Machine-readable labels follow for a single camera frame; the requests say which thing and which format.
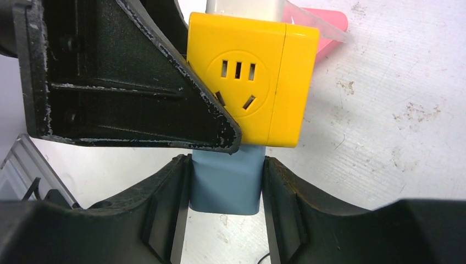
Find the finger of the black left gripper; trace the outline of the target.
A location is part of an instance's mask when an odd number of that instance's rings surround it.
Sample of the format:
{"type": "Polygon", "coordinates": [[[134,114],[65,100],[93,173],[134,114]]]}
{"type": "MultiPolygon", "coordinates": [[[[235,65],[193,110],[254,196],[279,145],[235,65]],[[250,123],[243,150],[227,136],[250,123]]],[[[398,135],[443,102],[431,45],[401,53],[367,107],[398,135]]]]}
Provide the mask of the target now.
{"type": "Polygon", "coordinates": [[[14,1],[27,133],[234,153],[241,130],[140,1],[14,1]]]}
{"type": "Polygon", "coordinates": [[[188,26],[177,0],[140,0],[166,38],[186,58],[188,26]]]}

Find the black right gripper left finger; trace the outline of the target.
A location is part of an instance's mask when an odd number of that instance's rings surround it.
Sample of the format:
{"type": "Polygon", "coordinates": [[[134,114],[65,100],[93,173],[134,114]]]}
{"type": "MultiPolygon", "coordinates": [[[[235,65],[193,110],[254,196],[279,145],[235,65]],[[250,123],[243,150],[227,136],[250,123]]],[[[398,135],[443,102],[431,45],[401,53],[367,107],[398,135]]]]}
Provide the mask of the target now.
{"type": "Polygon", "coordinates": [[[88,209],[48,201],[1,203],[1,263],[180,263],[192,160],[88,209]]]}

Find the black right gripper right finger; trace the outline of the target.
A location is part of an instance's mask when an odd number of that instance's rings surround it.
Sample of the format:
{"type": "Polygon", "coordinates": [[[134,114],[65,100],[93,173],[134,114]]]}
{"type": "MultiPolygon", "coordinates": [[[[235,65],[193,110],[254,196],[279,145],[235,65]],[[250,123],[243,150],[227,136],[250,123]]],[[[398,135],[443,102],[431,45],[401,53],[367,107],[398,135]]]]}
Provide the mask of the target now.
{"type": "Polygon", "coordinates": [[[273,157],[262,186],[272,263],[465,263],[464,201],[404,199],[366,210],[273,157]]]}

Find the yellow block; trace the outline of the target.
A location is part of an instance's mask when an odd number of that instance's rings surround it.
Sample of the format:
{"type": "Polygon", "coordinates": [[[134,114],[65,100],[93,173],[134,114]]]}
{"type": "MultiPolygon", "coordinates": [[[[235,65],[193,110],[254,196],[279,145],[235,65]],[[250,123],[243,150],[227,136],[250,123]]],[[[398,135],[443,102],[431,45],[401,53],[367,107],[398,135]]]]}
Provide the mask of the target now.
{"type": "Polygon", "coordinates": [[[319,42],[312,27],[192,13],[187,61],[244,144],[295,147],[319,42]]]}

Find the pink triangular power strip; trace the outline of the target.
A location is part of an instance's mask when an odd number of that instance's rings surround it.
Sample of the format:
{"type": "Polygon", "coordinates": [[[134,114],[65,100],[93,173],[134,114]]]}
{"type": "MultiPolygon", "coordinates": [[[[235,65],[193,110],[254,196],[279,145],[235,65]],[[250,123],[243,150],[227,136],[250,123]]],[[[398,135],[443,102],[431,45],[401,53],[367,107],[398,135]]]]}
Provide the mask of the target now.
{"type": "Polygon", "coordinates": [[[339,44],[351,39],[347,33],[348,19],[339,11],[301,8],[286,1],[282,21],[319,30],[316,63],[328,56],[339,44]]]}

